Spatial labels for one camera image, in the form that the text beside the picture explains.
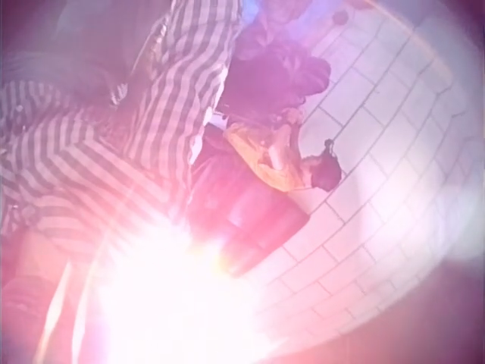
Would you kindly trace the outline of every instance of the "man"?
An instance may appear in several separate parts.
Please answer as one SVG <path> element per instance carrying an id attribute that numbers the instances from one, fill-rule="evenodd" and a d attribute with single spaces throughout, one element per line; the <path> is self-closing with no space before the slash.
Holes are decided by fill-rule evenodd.
<path id="1" fill-rule="evenodd" d="M 290 109 L 276 130 L 236 122 L 225 130 L 224 136 L 256 176 L 269 186 L 283 192 L 306 188 L 330 192 L 342 178 L 333 154 L 333 141 L 324 142 L 320 155 L 302 158 L 298 147 L 301 121 L 301 113 Z"/>
<path id="2" fill-rule="evenodd" d="M 221 94 L 239 29 L 237 0 L 113 6 L 127 22 L 120 29 L 132 36 L 113 57 L 122 59 L 119 73 L 72 48 L 4 62 L 2 236 L 26 228 L 30 247 L 20 265 L 26 268 L 3 291 L 2 329 L 19 317 L 30 325 L 28 332 L 15 325 L 18 336 L 2 335 L 10 364 L 32 362 L 59 267 L 86 267 L 101 243 L 108 262 L 146 229 L 182 224 L 192 147 Z M 140 49 L 154 56 L 139 57 Z M 150 60 L 155 64 L 146 67 Z M 122 82 L 128 95 L 113 110 L 109 99 Z M 47 246 L 48 259 L 39 259 Z"/>

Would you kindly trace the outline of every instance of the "hand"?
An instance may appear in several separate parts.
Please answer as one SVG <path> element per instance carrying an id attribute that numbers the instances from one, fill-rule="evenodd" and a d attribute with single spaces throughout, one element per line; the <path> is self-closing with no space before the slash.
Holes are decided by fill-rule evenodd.
<path id="1" fill-rule="evenodd" d="M 291 125 L 303 124 L 303 112 L 297 108 L 287 108 L 283 110 L 283 119 Z"/>

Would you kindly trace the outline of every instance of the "striped shirt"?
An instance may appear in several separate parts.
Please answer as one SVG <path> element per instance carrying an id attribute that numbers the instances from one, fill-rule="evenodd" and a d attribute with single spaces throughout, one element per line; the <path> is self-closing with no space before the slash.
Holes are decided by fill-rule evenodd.
<path id="1" fill-rule="evenodd" d="M 181 222 L 192 148 L 221 94 L 239 18 L 238 0 L 173 0 L 133 115 L 113 118 L 50 82 L 3 83 L 2 235 L 26 225 L 91 259 L 102 240 L 125 249 L 145 228 Z"/>

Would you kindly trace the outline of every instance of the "sleeve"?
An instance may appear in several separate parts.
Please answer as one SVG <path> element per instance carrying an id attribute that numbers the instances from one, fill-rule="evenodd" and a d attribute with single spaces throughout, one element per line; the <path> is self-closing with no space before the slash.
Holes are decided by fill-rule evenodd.
<path id="1" fill-rule="evenodd" d="M 125 153 L 177 188 L 189 189 L 192 149 L 221 96 L 239 19 L 239 0 L 178 1 L 172 10 Z"/>

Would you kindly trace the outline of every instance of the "tile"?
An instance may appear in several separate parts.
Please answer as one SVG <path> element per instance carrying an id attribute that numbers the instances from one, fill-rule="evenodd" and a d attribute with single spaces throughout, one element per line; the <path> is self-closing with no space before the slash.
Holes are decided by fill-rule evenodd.
<path id="1" fill-rule="evenodd" d="M 296 315 L 307 309 L 311 309 L 327 299 L 329 293 L 319 283 L 312 284 L 303 290 L 300 290 L 290 299 L 281 303 L 281 308 L 284 309 L 288 315 Z"/>
<path id="2" fill-rule="evenodd" d="M 353 303 L 358 302 L 363 296 L 364 293 L 357 284 L 350 284 L 340 292 L 326 299 L 324 302 L 316 305 L 314 310 L 323 319 L 328 319 L 329 317 L 342 312 Z"/>
<path id="3" fill-rule="evenodd" d="M 364 315 L 359 316 L 358 318 L 354 318 L 354 320 L 351 323 L 340 328 L 339 332 L 341 332 L 342 334 L 348 334 L 348 333 L 354 331 L 356 328 L 358 328 L 358 327 L 362 326 L 363 324 L 369 322 L 373 318 L 379 316 L 379 314 L 380 314 L 380 310 L 374 308 L 374 309 L 368 311 L 367 313 L 365 313 Z"/>
<path id="4" fill-rule="evenodd" d="M 386 175 L 370 157 L 364 157 L 340 184 L 327 203 L 344 221 L 348 221 L 385 182 Z"/>
<path id="5" fill-rule="evenodd" d="M 459 163 L 449 172 L 445 185 L 438 192 L 435 200 L 438 212 L 445 216 L 451 210 L 451 205 L 456 200 L 456 197 L 463 191 L 465 184 L 465 174 Z"/>
<path id="6" fill-rule="evenodd" d="M 341 37 L 360 49 L 367 47 L 372 42 L 372 39 L 374 39 L 372 34 L 365 32 L 353 24 L 347 27 Z"/>
<path id="7" fill-rule="evenodd" d="M 438 58 L 426 67 L 419 77 L 435 93 L 442 93 L 453 84 L 451 70 Z"/>
<path id="8" fill-rule="evenodd" d="M 330 31 L 311 49 L 311 54 L 315 57 L 321 57 L 325 51 L 339 38 L 345 27 L 332 27 Z"/>
<path id="9" fill-rule="evenodd" d="M 436 93 L 418 79 L 402 104 L 402 112 L 411 124 L 420 128 L 430 116 L 436 97 Z"/>
<path id="10" fill-rule="evenodd" d="M 339 262 L 350 256 L 382 226 L 382 221 L 370 205 L 365 205 L 325 244 L 325 249 Z"/>
<path id="11" fill-rule="evenodd" d="M 291 334 L 305 330 L 319 320 L 321 320 L 320 316 L 314 311 L 308 309 L 299 313 L 298 315 L 289 317 L 281 325 L 278 325 L 278 331 L 283 335 Z"/>
<path id="12" fill-rule="evenodd" d="M 428 118 L 407 154 L 407 159 L 419 174 L 425 172 L 442 140 L 443 132 L 438 124 L 434 118 Z"/>
<path id="13" fill-rule="evenodd" d="M 337 363 L 339 363 L 340 358 L 341 358 L 340 353 L 332 353 L 330 351 L 329 353 L 325 352 L 325 354 L 322 354 L 320 349 L 321 349 L 321 345 L 323 343 L 333 343 L 339 336 L 340 336 L 340 333 L 337 330 L 327 330 L 322 335 L 318 335 L 318 336 L 314 335 L 313 340 L 311 340 L 308 343 L 308 346 L 306 348 L 308 350 L 310 350 L 310 349 L 315 349 L 316 347 L 319 347 L 318 348 L 318 359 L 322 359 L 322 360 L 324 360 L 324 362 L 337 364 Z"/>
<path id="14" fill-rule="evenodd" d="M 451 115 L 458 115 L 468 107 L 468 97 L 463 88 L 454 83 L 450 89 L 440 95 L 440 99 L 448 108 Z"/>
<path id="15" fill-rule="evenodd" d="M 262 290 L 258 310 L 267 309 L 277 303 L 283 302 L 293 295 L 293 292 L 281 281 L 276 280 Z"/>
<path id="16" fill-rule="evenodd" d="M 332 66 L 330 80 L 334 83 L 339 82 L 360 54 L 361 49 L 344 38 L 338 38 L 332 43 L 321 56 Z"/>
<path id="17" fill-rule="evenodd" d="M 382 131 L 382 125 L 368 111 L 360 108 L 335 140 L 333 151 L 342 169 L 349 173 L 355 168 Z"/>
<path id="18" fill-rule="evenodd" d="M 336 263 L 324 249 L 315 250 L 310 256 L 302 260 L 296 267 L 285 273 L 281 280 L 294 292 L 298 292 L 316 282 L 329 272 Z"/>
<path id="19" fill-rule="evenodd" d="M 303 113 L 305 118 L 310 118 L 311 114 L 315 109 L 320 105 L 320 103 L 325 99 L 327 94 L 332 90 L 334 83 L 330 81 L 327 89 L 322 93 L 318 93 L 317 95 L 308 96 L 305 100 L 305 104 L 302 106 Z"/>
<path id="20" fill-rule="evenodd" d="M 400 249 L 395 249 L 359 277 L 357 284 L 364 292 L 369 292 L 401 269 L 406 261 L 404 253 Z"/>
<path id="21" fill-rule="evenodd" d="M 402 115 L 391 121 L 371 150 L 371 155 L 379 166 L 390 175 L 415 141 L 416 129 Z"/>
<path id="22" fill-rule="evenodd" d="M 409 88 L 388 72 L 365 101 L 365 108 L 382 124 L 388 125 L 408 95 Z"/>
<path id="23" fill-rule="evenodd" d="M 438 96 L 438 99 L 434 103 L 431 116 L 443 132 L 448 129 L 449 123 L 452 120 L 452 113 L 441 96 Z"/>
<path id="24" fill-rule="evenodd" d="M 249 271 L 246 277 L 255 286 L 261 287 L 280 277 L 295 264 L 296 260 L 285 249 L 279 248 Z"/>
<path id="25" fill-rule="evenodd" d="M 485 109 L 481 110 L 480 114 L 478 114 L 474 109 L 468 108 L 460 115 L 452 117 L 452 123 L 460 126 L 461 137 L 473 138 L 475 140 L 482 139 L 480 135 L 483 133 L 483 111 Z"/>
<path id="26" fill-rule="evenodd" d="M 314 340 L 314 336 L 307 331 L 292 333 L 291 336 L 284 338 L 284 343 L 271 355 L 285 356 L 300 351 L 312 340 Z"/>
<path id="27" fill-rule="evenodd" d="M 407 257 L 412 257 L 414 254 L 427 246 L 437 229 L 436 209 L 429 209 L 429 211 L 421 216 L 416 225 L 405 235 L 401 242 L 401 250 Z"/>
<path id="28" fill-rule="evenodd" d="M 371 93 L 374 85 L 350 69 L 321 103 L 323 110 L 341 125 L 347 124 Z"/>
<path id="29" fill-rule="evenodd" d="M 393 293 L 394 286 L 390 282 L 382 283 L 371 292 L 367 293 L 365 297 L 361 298 L 357 303 L 351 305 L 349 311 L 354 317 L 366 315 L 378 307 L 381 302 L 386 298 L 389 298 Z"/>
<path id="30" fill-rule="evenodd" d="M 382 259 L 400 244 L 414 222 L 415 217 L 408 206 L 402 206 L 389 222 L 365 243 L 365 249 L 374 259 Z"/>
<path id="31" fill-rule="evenodd" d="M 323 204 L 311 215 L 308 223 L 285 243 L 285 248 L 300 261 L 315 251 L 342 226 L 342 220 L 328 205 Z"/>
<path id="32" fill-rule="evenodd" d="M 436 162 L 432 162 L 407 199 L 413 215 L 420 216 L 440 192 L 445 175 Z"/>
<path id="33" fill-rule="evenodd" d="M 349 324 L 354 318 L 346 311 L 342 311 L 332 317 L 329 317 L 321 322 L 317 322 L 308 328 L 316 337 L 323 337 L 325 334 L 338 330 L 342 326 Z"/>
<path id="34" fill-rule="evenodd" d="M 375 36 L 385 20 L 386 15 L 378 8 L 369 8 L 363 11 L 356 11 L 352 24 Z"/>
<path id="35" fill-rule="evenodd" d="M 395 19 L 387 18 L 377 38 L 389 52 L 397 55 L 411 36 L 411 31 Z"/>
<path id="36" fill-rule="evenodd" d="M 435 160 L 446 174 L 453 169 L 458 161 L 463 142 L 461 126 L 451 124 L 435 155 Z"/>
<path id="37" fill-rule="evenodd" d="M 393 60 L 394 55 L 388 52 L 378 40 L 374 40 L 357 59 L 354 69 L 373 83 L 378 83 Z"/>
<path id="38" fill-rule="evenodd" d="M 471 173 L 474 163 L 483 160 L 485 155 L 485 138 L 476 138 L 475 140 L 467 140 L 462 146 L 458 163 L 463 169 L 463 172 L 468 175 Z"/>
<path id="39" fill-rule="evenodd" d="M 359 249 L 320 279 L 331 294 L 351 284 L 356 278 L 374 266 L 374 260 L 364 249 Z"/>
<path id="40" fill-rule="evenodd" d="M 434 263 L 431 251 L 427 246 L 420 249 L 410 258 L 401 269 L 391 276 L 391 282 L 396 289 L 405 287 L 410 281 L 416 278 L 424 269 Z"/>
<path id="41" fill-rule="evenodd" d="M 254 317 L 255 330 L 268 331 L 285 319 L 287 319 L 287 314 L 283 309 L 278 306 L 271 307 Z"/>
<path id="42" fill-rule="evenodd" d="M 325 111 L 317 108 L 302 125 L 299 132 L 299 149 L 302 157 L 319 155 L 324 151 L 326 139 L 334 139 L 342 130 Z"/>
<path id="43" fill-rule="evenodd" d="M 405 286 L 396 290 L 394 294 L 387 298 L 387 300 L 384 300 L 379 305 L 379 310 L 384 311 L 385 309 L 390 308 L 394 303 L 398 303 L 402 298 L 408 295 L 411 290 L 414 290 L 417 286 L 419 286 L 420 283 L 421 281 L 419 278 L 413 278 Z"/>
<path id="44" fill-rule="evenodd" d="M 418 182 L 418 174 L 411 164 L 404 160 L 391 177 L 372 199 L 372 206 L 379 216 L 388 221 L 393 213 L 401 206 Z"/>
<path id="45" fill-rule="evenodd" d="M 401 58 L 396 58 L 389 68 L 389 72 L 407 87 L 411 88 L 418 79 L 418 73 Z"/>
<path id="46" fill-rule="evenodd" d="M 399 53 L 398 59 L 412 72 L 419 74 L 433 61 L 434 53 L 420 36 L 412 35 Z"/>

